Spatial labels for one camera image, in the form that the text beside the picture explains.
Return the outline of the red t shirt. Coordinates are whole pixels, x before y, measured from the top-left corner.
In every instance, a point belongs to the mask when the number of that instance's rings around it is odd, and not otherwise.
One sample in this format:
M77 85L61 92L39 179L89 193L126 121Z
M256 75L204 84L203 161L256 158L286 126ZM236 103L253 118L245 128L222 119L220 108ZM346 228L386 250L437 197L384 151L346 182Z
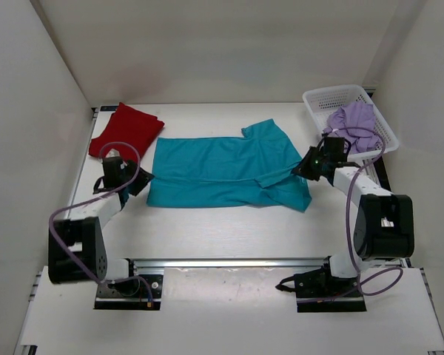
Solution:
M116 149L124 160L137 161L137 156L129 144L142 158L153 141L164 128L164 122L157 116L133 109L120 103L111 114L104 131L90 142L88 154L102 158L111 149Z

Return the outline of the teal t shirt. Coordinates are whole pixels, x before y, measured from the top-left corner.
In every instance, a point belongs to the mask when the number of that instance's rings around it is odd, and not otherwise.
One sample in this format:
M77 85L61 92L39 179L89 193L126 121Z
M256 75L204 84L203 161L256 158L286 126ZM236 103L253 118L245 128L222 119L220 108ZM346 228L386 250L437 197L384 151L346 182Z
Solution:
M148 206L174 209L286 206L299 212L312 201L292 174L301 156L269 119L239 137L159 138Z

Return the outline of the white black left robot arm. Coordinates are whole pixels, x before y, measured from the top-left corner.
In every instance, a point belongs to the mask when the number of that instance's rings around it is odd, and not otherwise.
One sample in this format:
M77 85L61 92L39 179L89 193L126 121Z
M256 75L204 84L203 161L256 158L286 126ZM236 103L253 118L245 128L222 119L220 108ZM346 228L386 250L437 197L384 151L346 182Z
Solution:
M103 175L94 182L90 200L71 206L65 219L51 217L48 275L53 284L90 280L114 283L124 296L132 296L138 292L141 279L130 259L107 256L103 229L154 175L120 156L103 159L102 168Z

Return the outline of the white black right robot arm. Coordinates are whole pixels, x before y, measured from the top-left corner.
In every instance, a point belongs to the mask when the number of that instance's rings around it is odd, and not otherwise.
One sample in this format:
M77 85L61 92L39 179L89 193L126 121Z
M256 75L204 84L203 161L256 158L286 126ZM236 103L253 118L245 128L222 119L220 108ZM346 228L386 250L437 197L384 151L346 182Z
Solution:
M395 195L364 175L362 166L348 160L351 147L345 138L323 134L292 170L307 180L325 178L346 196L346 251L327 257L321 268L287 277L275 287L297 293L302 302L364 295L363 271L376 261L410 257L414 251L411 198Z

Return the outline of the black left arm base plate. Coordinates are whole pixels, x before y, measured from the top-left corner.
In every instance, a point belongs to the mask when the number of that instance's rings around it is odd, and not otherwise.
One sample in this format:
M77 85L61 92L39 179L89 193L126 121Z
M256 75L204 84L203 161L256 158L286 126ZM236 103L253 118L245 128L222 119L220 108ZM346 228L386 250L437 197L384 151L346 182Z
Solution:
M112 311L159 311L164 286L162 268L138 269L138 276L146 280L151 291L140 280L99 285L95 293L94 309Z

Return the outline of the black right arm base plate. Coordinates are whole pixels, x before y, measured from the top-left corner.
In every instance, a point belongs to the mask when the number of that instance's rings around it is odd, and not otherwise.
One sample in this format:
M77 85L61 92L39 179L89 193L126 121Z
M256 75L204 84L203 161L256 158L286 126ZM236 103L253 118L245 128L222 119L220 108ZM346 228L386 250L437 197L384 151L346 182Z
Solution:
M337 278L321 267L282 279L275 288L295 293L298 313L364 312L366 304L355 278Z

